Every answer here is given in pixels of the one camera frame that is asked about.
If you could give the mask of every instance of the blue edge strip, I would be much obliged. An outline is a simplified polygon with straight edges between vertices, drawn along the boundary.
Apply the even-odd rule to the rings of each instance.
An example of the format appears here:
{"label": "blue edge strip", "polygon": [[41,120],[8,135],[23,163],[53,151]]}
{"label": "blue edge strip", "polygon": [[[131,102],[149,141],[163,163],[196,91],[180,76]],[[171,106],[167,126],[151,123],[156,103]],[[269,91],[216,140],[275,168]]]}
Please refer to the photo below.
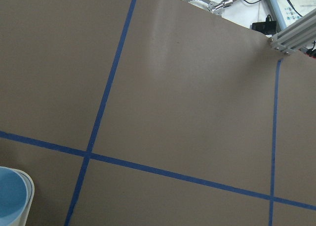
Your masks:
{"label": "blue edge strip", "polygon": [[101,119],[103,117],[103,113],[106,107],[106,103],[109,97],[109,93],[111,90],[111,86],[112,86],[112,82],[116,73],[116,69],[119,63],[119,58],[122,52],[122,48],[124,45],[124,41],[127,35],[127,31],[128,31],[128,27],[131,21],[131,17],[135,8],[135,4],[136,4],[136,0],[132,0],[129,10],[128,10],[128,14],[126,17],[126,21],[123,27],[123,31],[118,43],[118,48],[113,60],[113,64],[112,64],[112,68],[106,83],[106,87],[105,87],[105,91],[100,103],[100,107],[96,116],[96,120],[93,126],[93,130],[90,136],[90,140],[87,146],[87,150],[86,151],[82,151],[82,150],[78,150],[78,149],[73,149],[73,148],[69,148],[66,146],[62,146],[62,145],[58,145],[58,144],[53,144],[53,143],[49,143],[49,142],[45,142],[45,141],[41,141],[41,140],[37,140],[37,139],[33,139],[33,138],[28,138],[28,137],[24,137],[24,136],[19,136],[19,135],[15,135],[15,134],[10,134],[10,133],[6,133],[3,131],[0,131],[0,137],[1,138],[5,138],[5,139],[9,139],[9,140],[13,140],[13,141],[17,141],[17,142],[21,142],[21,143],[26,143],[26,144],[30,144],[30,145],[34,145],[34,146],[38,146],[38,147],[43,147],[43,148],[47,148],[47,149],[51,149],[51,150],[55,150],[55,151],[59,151],[59,152],[63,152],[63,153],[68,153],[68,154],[72,154],[72,155],[76,155],[76,156],[80,156],[83,157],[83,162],[82,162],[82,166],[80,169],[80,173],[77,179],[77,183],[75,186],[75,190],[73,193],[73,197],[68,209],[68,213],[66,216],[66,220],[65,220],[65,226],[68,226],[70,223],[70,219],[72,217],[72,214],[74,212],[74,208],[75,205],[78,201],[79,198],[79,193],[82,187],[82,183],[84,180],[84,176],[89,164],[90,159],[93,160],[97,160],[97,161],[101,161],[101,162],[106,162],[106,163],[110,163],[110,164],[115,164],[115,165],[119,165],[119,166],[123,166],[123,167],[127,167],[127,168],[132,168],[132,169],[136,169],[136,170],[140,170],[140,171],[144,171],[144,172],[148,172],[148,173],[153,173],[153,174],[157,174],[157,175],[161,175],[161,176],[166,176],[169,178],[174,178],[174,179],[179,179],[182,181],[188,181],[188,182],[192,182],[195,184],[200,184],[200,185],[205,185],[205,186],[209,186],[212,188],[216,188],[216,189],[221,189],[221,190],[225,190],[225,191],[230,191],[230,192],[234,192],[234,193],[238,193],[238,194],[242,194],[242,195],[247,195],[247,196],[251,196],[251,197],[256,197],[256,198],[260,198],[260,199],[265,199],[265,200],[269,200],[270,201],[270,207],[269,207],[269,226],[272,226],[273,224],[273,205],[274,202],[278,202],[281,204],[286,204],[286,205],[292,205],[292,206],[296,206],[296,207],[300,207],[300,208],[305,208],[305,209],[309,209],[309,210],[314,210],[316,211],[316,206],[314,205],[309,205],[309,204],[305,204],[305,203],[301,203],[301,202],[297,202],[297,201],[293,201],[293,200],[287,200],[287,199],[283,199],[283,198],[279,198],[279,197],[275,197],[274,196],[274,187],[275,187],[275,158],[276,158],[276,134],[277,134],[277,96],[278,96],[278,81],[279,81],[279,73],[280,73],[280,66],[282,63],[282,60],[279,60],[277,63],[277,67],[276,67],[276,82],[275,82],[275,98],[274,98],[274,115],[273,115],[273,136],[272,136],[272,160],[271,160],[271,187],[270,187],[270,195],[266,195],[266,194],[262,194],[262,193],[257,193],[254,191],[250,191],[250,190],[245,190],[245,189],[241,189],[241,188],[236,188],[233,186],[229,186],[229,185],[225,185],[225,184],[220,184],[217,182],[213,182],[213,181],[207,181],[207,180],[203,180],[203,179],[199,179],[199,178],[195,178],[195,177],[190,177],[187,175],[183,175],[183,174],[179,174],[179,173],[174,173],[174,172],[170,172],[170,171],[166,171],[166,170],[162,170],[162,169],[158,169],[158,168],[154,168],[154,167],[150,167],[150,166],[145,166],[145,165],[141,165],[141,164],[137,164],[137,163],[132,163],[132,162],[128,162],[128,161],[124,161],[124,160],[120,160],[117,158],[111,158],[111,157],[107,157],[104,155],[99,155],[99,154],[95,154],[92,153],[93,147],[94,147],[94,143],[99,131],[99,127],[100,127],[100,123],[101,123]]}

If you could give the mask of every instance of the blue cup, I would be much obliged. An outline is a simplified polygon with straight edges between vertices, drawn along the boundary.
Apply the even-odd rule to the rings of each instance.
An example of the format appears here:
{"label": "blue cup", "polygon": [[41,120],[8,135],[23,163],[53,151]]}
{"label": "blue cup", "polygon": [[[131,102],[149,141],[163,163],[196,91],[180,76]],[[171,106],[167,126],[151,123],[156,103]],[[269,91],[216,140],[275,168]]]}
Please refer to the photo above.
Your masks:
{"label": "blue cup", "polygon": [[0,226],[21,217],[29,198],[25,180],[14,170],[0,167]]}

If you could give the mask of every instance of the black connector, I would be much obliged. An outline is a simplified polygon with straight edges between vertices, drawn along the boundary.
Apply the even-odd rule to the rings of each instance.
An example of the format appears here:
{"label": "black connector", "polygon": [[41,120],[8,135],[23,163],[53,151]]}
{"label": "black connector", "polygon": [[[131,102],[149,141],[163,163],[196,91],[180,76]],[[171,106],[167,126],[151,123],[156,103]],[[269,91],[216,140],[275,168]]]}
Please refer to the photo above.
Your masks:
{"label": "black connector", "polygon": [[274,35],[277,33],[277,21],[272,21],[272,17],[269,14],[265,22],[252,23],[251,29],[265,35]]}

